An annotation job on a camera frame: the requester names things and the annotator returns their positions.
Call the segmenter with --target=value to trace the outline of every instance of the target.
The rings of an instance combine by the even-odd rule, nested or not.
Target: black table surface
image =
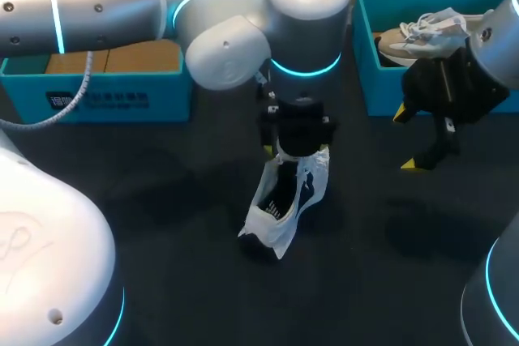
[[[519,117],[486,117],[463,129],[461,156],[402,172],[431,119],[368,117],[349,42],[338,73],[328,192],[278,263],[236,240],[265,158],[253,87],[197,90],[188,124],[9,133],[105,213],[132,344],[464,344],[465,282],[519,208]]]

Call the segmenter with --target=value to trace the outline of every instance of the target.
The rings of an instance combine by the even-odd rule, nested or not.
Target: shoe
[[[383,65],[411,66],[419,58],[447,58],[482,22],[483,15],[462,15],[452,8],[424,14],[417,22],[400,23],[375,39]]]
[[[245,225],[238,237],[259,241],[281,259],[294,239],[301,214],[320,202],[328,185],[329,150],[265,164]]]

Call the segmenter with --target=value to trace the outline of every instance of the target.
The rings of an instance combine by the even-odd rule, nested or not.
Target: cable
[[[0,119],[0,128],[6,129],[6,130],[17,130],[17,131],[31,131],[31,130],[40,130],[44,127],[52,126],[53,124],[57,123],[62,117],[69,114],[79,103],[81,98],[83,97],[84,93],[87,91],[88,83],[90,82],[90,74],[92,72],[92,60],[93,60],[94,54],[93,52],[87,53],[87,61],[85,63],[84,68],[84,74],[83,74],[83,81],[81,82],[81,86],[79,87],[79,90],[74,96],[74,99],[59,113],[54,115],[53,117],[50,117],[48,119],[45,119],[42,122],[38,123],[31,123],[28,125],[23,125],[21,123],[13,123],[9,121],[4,121],[3,119]]]

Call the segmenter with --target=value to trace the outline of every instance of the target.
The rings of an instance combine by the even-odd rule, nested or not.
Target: white sneaker
[[[484,15],[462,15],[452,8],[424,14],[417,22],[400,23],[375,39],[388,64],[411,66],[419,58],[447,58],[465,46],[465,39],[482,22]]]
[[[284,163],[279,155],[267,162],[247,213],[245,225],[238,236],[254,234],[263,246],[273,249],[277,258],[281,259],[294,238],[300,215],[324,197],[328,185],[329,160],[327,147],[312,156],[298,159],[297,189],[284,215],[279,214],[273,203],[259,207],[274,190],[277,170]]]

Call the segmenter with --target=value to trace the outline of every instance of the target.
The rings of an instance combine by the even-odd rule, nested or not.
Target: blue box
[[[60,123],[186,122],[192,82],[179,56],[179,71],[92,74],[87,94]],[[8,58],[0,68],[0,83],[23,123],[58,113],[83,80],[83,75],[46,74],[49,59],[47,55]]]
[[[400,22],[416,21],[427,12],[452,7],[462,14],[483,14],[503,0],[357,0],[353,11],[353,45],[357,70],[368,115],[393,116],[402,102],[401,78],[405,67],[383,67],[376,52],[373,32],[396,28]],[[519,92],[494,109],[519,112]]]

